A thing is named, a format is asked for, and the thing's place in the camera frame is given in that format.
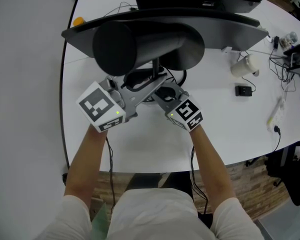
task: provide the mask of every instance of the black chair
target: black chair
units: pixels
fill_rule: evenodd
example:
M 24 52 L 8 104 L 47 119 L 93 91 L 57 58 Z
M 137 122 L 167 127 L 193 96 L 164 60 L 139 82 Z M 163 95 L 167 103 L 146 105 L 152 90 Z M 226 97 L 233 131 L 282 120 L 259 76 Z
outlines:
M 282 154 L 282 153 L 289 154 L 289 155 L 293 154 L 293 156 L 294 156 L 295 152 L 296 152 L 296 147 L 300 147 L 300 141 L 297 141 L 296 143 L 293 143 L 293 144 L 291 144 L 291 145 L 289 145 L 289 146 L 287 146 L 285 148 L 279 149 L 279 150 L 277 150 L 275 152 L 271 152 L 269 154 L 266 154 L 265 156 L 266 157 L 270 157 L 270 156 L 272 156 L 274 154 Z M 256 158 L 252 159 L 251 161 L 247 160 L 245 162 L 245 166 L 249 167 L 249 166 L 253 165 L 260 157 L 256 157 Z
M 270 177 L 280 178 L 279 183 L 274 182 L 277 187 L 281 182 L 284 183 L 292 202 L 300 206 L 300 159 L 286 159 L 281 166 L 282 157 L 279 154 L 270 156 L 266 161 L 266 169 Z

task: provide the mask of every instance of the table edge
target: table edge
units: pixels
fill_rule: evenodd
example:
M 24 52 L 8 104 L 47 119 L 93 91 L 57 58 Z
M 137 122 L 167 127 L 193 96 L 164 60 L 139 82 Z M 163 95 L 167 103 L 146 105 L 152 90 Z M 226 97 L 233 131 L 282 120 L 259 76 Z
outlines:
M 67 29 L 70 28 L 71 22 L 75 13 L 75 9 L 77 7 L 78 0 L 74 1 L 72 11 L 70 14 L 69 22 L 67 25 Z M 61 137 L 62 137 L 62 144 L 63 144 L 63 151 L 64 151 L 64 157 L 66 166 L 68 169 L 70 168 L 69 159 L 68 159 L 68 153 L 67 153 L 67 146 L 66 146 L 66 139 L 65 139 L 65 130 L 64 130 L 64 116 L 63 116 L 63 80 L 64 80 L 64 65 L 65 65 L 65 56 L 66 56 L 66 47 L 67 47 L 67 41 L 64 40 L 63 44 L 63 50 L 62 50 L 62 57 L 61 57 L 61 67 L 60 67 L 60 81 L 59 81 L 59 115 L 60 115 L 60 126 L 61 126 Z

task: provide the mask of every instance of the small bottle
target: small bottle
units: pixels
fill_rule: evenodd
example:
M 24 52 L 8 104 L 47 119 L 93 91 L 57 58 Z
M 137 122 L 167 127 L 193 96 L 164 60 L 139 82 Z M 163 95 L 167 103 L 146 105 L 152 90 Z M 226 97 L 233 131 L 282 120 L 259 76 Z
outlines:
M 283 48 L 290 49 L 293 44 L 298 41 L 298 36 L 295 32 L 290 32 L 286 34 L 284 37 L 280 38 L 280 45 Z

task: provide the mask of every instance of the white table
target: white table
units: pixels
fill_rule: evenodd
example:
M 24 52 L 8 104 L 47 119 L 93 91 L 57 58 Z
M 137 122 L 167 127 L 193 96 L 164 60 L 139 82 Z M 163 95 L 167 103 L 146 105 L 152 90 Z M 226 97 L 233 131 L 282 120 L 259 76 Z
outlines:
M 78 0 L 73 19 L 81 16 L 89 21 L 103 17 L 122 1 L 136 4 L 135 0 Z M 127 10 L 128 7 L 122 8 L 122 12 Z M 300 39 L 300 22 L 272 3 L 262 1 L 246 16 L 259 20 L 271 35 L 283 36 L 295 31 Z M 201 62 L 187 71 L 187 79 L 182 86 L 201 104 L 201 125 L 226 165 L 268 154 L 275 149 L 279 140 L 279 136 L 270 133 L 266 127 L 266 122 L 282 95 L 280 81 L 268 66 L 272 44 L 262 40 L 250 50 L 255 51 L 253 53 L 258 56 L 261 64 L 259 77 L 246 77 L 257 87 L 252 97 L 235 96 L 235 85 L 247 84 L 241 78 L 234 78 L 230 72 L 230 66 L 238 58 L 237 52 L 223 54 L 217 49 L 206 49 Z M 172 73 L 177 80 L 182 77 L 182 72 Z M 93 58 L 67 44 L 63 67 L 62 116 L 70 164 L 89 126 L 75 101 L 93 81 L 99 82 L 105 76 Z M 300 140 L 300 79 L 297 76 L 294 79 L 296 92 L 287 94 L 279 149 Z M 108 132 L 114 151 L 113 171 L 189 171 L 192 148 L 189 134 L 168 122 L 163 110 L 155 104 L 141 104 L 137 107 L 137 112 L 137 118 Z M 193 166 L 195 170 L 199 168 L 196 160 L 193 161 Z M 108 171 L 109 168 L 109 153 L 104 148 L 100 169 Z

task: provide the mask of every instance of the plug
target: plug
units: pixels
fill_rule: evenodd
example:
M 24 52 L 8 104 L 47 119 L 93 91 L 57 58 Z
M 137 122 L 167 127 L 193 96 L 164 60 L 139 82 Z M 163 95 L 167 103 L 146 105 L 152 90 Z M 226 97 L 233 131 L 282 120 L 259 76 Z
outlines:
M 280 128 L 278 126 L 275 126 L 273 130 L 275 133 L 278 133 L 279 135 L 281 135 Z

